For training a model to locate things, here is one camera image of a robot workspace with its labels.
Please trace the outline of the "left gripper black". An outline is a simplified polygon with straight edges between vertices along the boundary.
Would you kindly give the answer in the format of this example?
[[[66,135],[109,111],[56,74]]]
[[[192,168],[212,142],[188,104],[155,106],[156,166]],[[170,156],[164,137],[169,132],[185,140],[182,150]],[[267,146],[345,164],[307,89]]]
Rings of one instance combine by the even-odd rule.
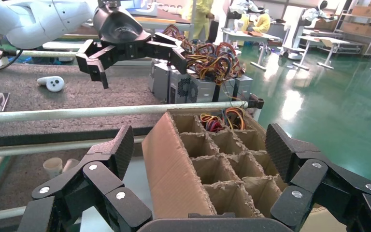
[[[101,82],[108,89],[105,70],[117,61],[137,58],[166,60],[181,74],[187,73],[182,41],[156,32],[154,36],[121,6],[99,6],[93,17],[93,26],[99,33],[100,43],[86,40],[75,54],[80,71]]]

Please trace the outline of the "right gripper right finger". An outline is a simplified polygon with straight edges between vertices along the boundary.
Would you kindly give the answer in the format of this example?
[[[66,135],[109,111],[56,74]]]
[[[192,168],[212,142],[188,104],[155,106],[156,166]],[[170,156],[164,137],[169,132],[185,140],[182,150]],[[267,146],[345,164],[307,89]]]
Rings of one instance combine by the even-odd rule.
[[[313,206],[326,208],[349,232],[371,232],[371,180],[331,162],[314,144],[268,125],[265,146],[287,184],[271,218],[299,231]]]

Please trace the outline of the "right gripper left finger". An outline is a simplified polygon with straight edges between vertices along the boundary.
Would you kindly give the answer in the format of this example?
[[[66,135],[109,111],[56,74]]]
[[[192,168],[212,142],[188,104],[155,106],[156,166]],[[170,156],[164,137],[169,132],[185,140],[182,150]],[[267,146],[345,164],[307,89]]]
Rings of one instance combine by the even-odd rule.
[[[92,146],[75,167],[32,192],[18,230],[65,232],[85,210],[95,207],[113,231],[138,231],[152,220],[152,212],[123,183],[133,151],[129,125],[111,141]]]

